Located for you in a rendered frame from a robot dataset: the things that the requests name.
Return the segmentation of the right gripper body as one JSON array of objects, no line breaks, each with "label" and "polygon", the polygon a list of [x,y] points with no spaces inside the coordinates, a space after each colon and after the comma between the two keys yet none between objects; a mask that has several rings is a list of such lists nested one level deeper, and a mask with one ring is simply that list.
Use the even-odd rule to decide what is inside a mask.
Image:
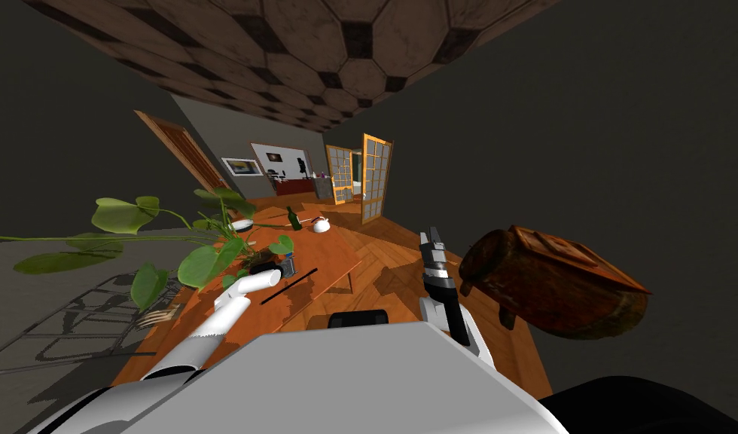
[{"label": "right gripper body", "polygon": [[430,277],[449,278],[444,244],[428,242],[419,245],[422,255],[424,273]]}]

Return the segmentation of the thin black stick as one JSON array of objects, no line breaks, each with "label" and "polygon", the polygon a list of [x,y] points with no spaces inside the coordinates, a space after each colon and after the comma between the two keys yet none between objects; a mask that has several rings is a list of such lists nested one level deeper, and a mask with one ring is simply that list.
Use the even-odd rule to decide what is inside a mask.
[{"label": "thin black stick", "polygon": [[263,300],[263,301],[262,301],[262,302],[260,303],[260,305],[264,305],[264,304],[266,304],[267,302],[269,302],[269,301],[273,300],[273,299],[274,299],[275,297],[279,296],[279,294],[282,294],[282,293],[283,293],[284,291],[286,291],[287,289],[290,289],[291,287],[293,287],[293,286],[296,286],[296,285],[297,285],[298,283],[300,283],[301,281],[305,280],[305,279],[306,279],[307,277],[309,277],[310,275],[314,274],[314,273],[315,273],[315,272],[317,272],[317,271],[318,271],[318,269],[317,269],[317,268],[313,268],[312,270],[310,270],[310,271],[308,271],[308,272],[307,272],[306,274],[304,274],[304,275],[303,275],[302,277],[300,277],[300,278],[296,279],[296,280],[295,280],[295,281],[293,281],[292,283],[289,283],[289,284],[287,284],[286,286],[283,286],[283,287],[282,287],[282,288],[281,288],[280,290],[278,290],[277,292],[273,293],[273,294],[272,294],[272,295],[271,295],[270,297],[268,297],[268,298],[266,298],[265,300]]}]

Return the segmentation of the brown wooden table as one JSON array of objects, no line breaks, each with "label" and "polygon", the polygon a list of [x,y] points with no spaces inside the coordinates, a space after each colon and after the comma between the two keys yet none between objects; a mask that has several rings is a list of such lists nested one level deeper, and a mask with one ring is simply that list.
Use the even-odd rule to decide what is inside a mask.
[{"label": "brown wooden table", "polygon": [[[278,216],[265,211],[259,219],[263,227],[250,236],[256,247],[267,247],[279,237],[290,237],[293,244],[294,266],[297,273],[290,279],[281,279],[278,285],[249,294],[251,304],[238,319],[226,338],[209,356],[205,368],[214,365],[234,350],[260,335],[275,333],[287,322],[293,322],[315,299],[326,292],[352,269],[360,258],[336,228],[326,232],[314,232],[310,223],[294,231],[289,227],[285,214]],[[260,303],[283,286],[302,277],[308,271],[318,271],[287,289],[264,305]],[[176,318],[154,325],[138,348],[139,357],[131,359],[113,381],[113,385],[137,381],[150,371],[179,342],[193,332],[214,310],[214,300],[221,294],[221,278],[215,278],[201,292],[186,287],[173,298],[172,305],[183,304]]]}]

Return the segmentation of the orange glazed door leaf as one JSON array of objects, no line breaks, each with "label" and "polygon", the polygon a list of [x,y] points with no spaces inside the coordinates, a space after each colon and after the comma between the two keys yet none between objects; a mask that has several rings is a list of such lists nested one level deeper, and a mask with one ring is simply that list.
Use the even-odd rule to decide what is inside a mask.
[{"label": "orange glazed door leaf", "polygon": [[326,154],[335,204],[352,202],[352,152],[346,148],[327,145]]},{"label": "orange glazed door leaf", "polygon": [[368,134],[363,135],[361,150],[363,168],[361,223],[363,225],[382,215],[392,146],[392,141],[380,140]]}]

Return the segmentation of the red low cabinet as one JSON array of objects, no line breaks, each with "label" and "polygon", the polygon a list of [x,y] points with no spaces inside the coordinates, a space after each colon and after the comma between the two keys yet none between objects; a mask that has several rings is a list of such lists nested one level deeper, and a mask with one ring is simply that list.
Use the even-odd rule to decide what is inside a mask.
[{"label": "red low cabinet", "polygon": [[314,192],[312,179],[277,179],[275,181],[278,196]]}]

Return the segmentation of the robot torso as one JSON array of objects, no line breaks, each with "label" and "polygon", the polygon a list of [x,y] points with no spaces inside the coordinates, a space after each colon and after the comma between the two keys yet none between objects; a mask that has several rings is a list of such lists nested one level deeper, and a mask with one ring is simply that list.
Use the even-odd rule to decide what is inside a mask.
[{"label": "robot torso", "polygon": [[262,335],[135,417],[122,434],[568,434],[437,323]]}]

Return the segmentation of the pale fork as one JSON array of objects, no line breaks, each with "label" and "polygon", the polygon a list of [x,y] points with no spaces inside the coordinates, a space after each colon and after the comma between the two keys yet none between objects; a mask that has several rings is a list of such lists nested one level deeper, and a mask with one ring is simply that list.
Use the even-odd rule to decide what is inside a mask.
[{"label": "pale fork", "polygon": [[135,324],[135,328],[146,329],[159,322],[168,322],[176,318],[183,310],[183,304],[176,304],[169,309],[153,310],[143,315]]}]

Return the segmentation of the brown wooden door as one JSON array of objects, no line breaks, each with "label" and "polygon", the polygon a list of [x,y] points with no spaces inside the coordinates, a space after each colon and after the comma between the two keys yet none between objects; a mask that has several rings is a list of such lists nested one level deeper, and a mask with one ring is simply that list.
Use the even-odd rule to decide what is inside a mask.
[{"label": "brown wooden door", "polygon": [[207,191],[230,188],[185,128],[139,110],[134,112]]}]

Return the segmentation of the green leafy potted plant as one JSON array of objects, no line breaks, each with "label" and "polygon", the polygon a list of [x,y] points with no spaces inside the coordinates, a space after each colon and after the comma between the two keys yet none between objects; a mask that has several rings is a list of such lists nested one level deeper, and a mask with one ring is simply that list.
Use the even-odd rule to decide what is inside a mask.
[{"label": "green leafy potted plant", "polygon": [[[255,222],[246,232],[235,232],[229,227],[237,220],[253,220],[256,213],[255,207],[235,191],[197,189],[195,194],[204,206],[216,209],[218,214],[202,214],[193,223],[183,215],[176,215],[189,230],[189,235],[180,236],[179,240],[195,244],[197,248],[190,251],[175,270],[158,269],[150,262],[138,269],[130,287],[130,297],[140,311],[154,304],[173,274],[182,285],[198,290],[220,277],[222,286],[228,289],[239,278],[250,275],[254,266],[293,252],[294,244],[285,235],[267,247],[254,247],[249,238],[260,227]],[[111,261],[123,254],[125,243],[145,240],[139,230],[167,212],[154,196],[137,197],[134,203],[99,198],[91,219],[98,232],[65,237],[62,241],[66,250],[24,258],[15,263],[13,269],[25,275],[57,274]]]}]

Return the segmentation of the white framed wall picture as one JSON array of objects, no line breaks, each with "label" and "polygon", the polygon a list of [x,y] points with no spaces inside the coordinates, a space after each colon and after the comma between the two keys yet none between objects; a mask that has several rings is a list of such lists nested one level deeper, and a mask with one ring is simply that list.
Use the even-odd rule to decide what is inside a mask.
[{"label": "white framed wall picture", "polygon": [[232,176],[263,176],[259,163],[254,159],[223,157],[222,162]]}]

